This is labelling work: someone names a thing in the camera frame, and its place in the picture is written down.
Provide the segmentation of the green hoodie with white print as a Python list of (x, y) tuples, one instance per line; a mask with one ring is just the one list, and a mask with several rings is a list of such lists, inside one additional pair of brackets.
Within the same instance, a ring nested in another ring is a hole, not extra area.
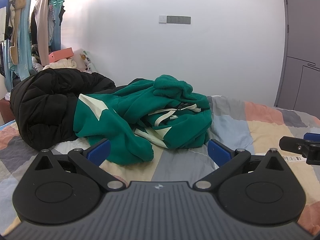
[(152, 161), (153, 145), (197, 148), (209, 140), (212, 114), (206, 96), (170, 75), (140, 79), (113, 93), (80, 94), (73, 129), (90, 145), (111, 143), (108, 161), (131, 165)]

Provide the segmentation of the grey door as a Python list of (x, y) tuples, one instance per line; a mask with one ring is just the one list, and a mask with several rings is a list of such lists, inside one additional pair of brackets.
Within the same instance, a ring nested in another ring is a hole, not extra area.
[(275, 106), (319, 116), (319, 0), (284, 0), (285, 48)]

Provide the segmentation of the patchwork pastel bed quilt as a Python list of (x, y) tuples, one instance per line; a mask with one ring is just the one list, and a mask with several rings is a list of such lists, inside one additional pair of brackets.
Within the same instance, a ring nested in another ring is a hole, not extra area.
[[(224, 96), (208, 98), (212, 111), (210, 138), (228, 148), (244, 148), (256, 155), (278, 147), (282, 137), (302, 138), (306, 133), (319, 133), (319, 119), (308, 113), (267, 107), (230, 99)], [(154, 158), (149, 163), (117, 165), (102, 163), (106, 172), (131, 182), (188, 181), (194, 183), (216, 169), (207, 147), (166, 150), (155, 146)], [(11, 121), (1, 126), (1, 234), (16, 227), (18, 219), (12, 205), (12, 194), (37, 152), (21, 138), (17, 124)], [(299, 219), (300, 225), (310, 233), (319, 232), (319, 166), (291, 152), (282, 152), (306, 192), (306, 207)]]

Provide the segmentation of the black puffer jacket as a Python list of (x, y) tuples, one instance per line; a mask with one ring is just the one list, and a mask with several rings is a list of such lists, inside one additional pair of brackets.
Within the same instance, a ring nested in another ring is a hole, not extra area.
[(77, 139), (73, 121), (80, 94), (100, 93), (115, 87), (111, 79), (99, 73), (48, 68), (11, 90), (10, 108), (22, 139), (39, 151)]

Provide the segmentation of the cream folded cloth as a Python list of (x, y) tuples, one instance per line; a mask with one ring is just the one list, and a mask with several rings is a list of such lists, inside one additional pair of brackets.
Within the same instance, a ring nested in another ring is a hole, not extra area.
[(60, 59), (59, 61), (52, 62), (46, 65), (43, 70), (52, 68), (52, 69), (60, 69), (60, 68), (76, 68), (76, 62), (73, 59)]

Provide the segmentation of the light blue curtain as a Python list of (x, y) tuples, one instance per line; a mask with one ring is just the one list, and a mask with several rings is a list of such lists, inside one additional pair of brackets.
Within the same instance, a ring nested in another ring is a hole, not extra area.
[(6, 43), (5, 60), (6, 68), (9, 77), (6, 78), (6, 88), (11, 90), (13, 87), (13, 75), (17, 75), (21, 81), (27, 79), (30, 76), (30, 72), (33, 70), (33, 63), (31, 60), (31, 48), (29, 40), (29, 11), (31, 0), (27, 0), (26, 6), (21, 10), (20, 25), (18, 28), (18, 64), (14, 65), (10, 57), (11, 41)]

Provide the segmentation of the printed white pillow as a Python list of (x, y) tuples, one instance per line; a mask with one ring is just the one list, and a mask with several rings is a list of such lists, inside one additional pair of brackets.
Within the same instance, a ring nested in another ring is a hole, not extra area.
[(75, 50), (73, 59), (76, 62), (76, 68), (78, 70), (88, 73), (98, 72), (95, 65), (92, 62), (92, 57), (89, 52), (83, 49)]

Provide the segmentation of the pink shoe box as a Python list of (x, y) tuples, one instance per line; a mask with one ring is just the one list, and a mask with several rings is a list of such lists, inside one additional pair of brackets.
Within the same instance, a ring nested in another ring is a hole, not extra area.
[(57, 51), (53, 51), (49, 54), (49, 62), (57, 62), (61, 59), (68, 59), (74, 56), (72, 48), (65, 48)]

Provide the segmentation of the hanging beige pink garment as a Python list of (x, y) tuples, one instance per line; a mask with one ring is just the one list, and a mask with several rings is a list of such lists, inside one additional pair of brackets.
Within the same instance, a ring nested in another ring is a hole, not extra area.
[(48, 0), (31, 0), (30, 4), (31, 44), (37, 45), (41, 64), (49, 64), (48, 49)]

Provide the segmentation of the hanging tan coat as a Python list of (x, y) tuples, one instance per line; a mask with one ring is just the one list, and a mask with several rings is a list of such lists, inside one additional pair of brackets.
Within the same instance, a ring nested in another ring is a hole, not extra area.
[(27, 0), (9, 0), (10, 23), (13, 27), (11, 35), (10, 57), (14, 65), (18, 64), (18, 28), (20, 25), (21, 10), (26, 6)]

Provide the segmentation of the grey wall switch panel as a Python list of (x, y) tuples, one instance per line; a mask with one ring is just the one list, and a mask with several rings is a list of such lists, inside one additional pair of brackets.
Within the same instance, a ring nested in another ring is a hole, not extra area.
[(167, 24), (191, 24), (190, 16), (167, 16)]

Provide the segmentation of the white wall socket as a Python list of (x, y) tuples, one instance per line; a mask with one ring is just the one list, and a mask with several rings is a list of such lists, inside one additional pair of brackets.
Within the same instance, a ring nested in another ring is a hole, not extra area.
[(167, 23), (167, 16), (166, 15), (159, 15), (159, 23), (166, 24)]

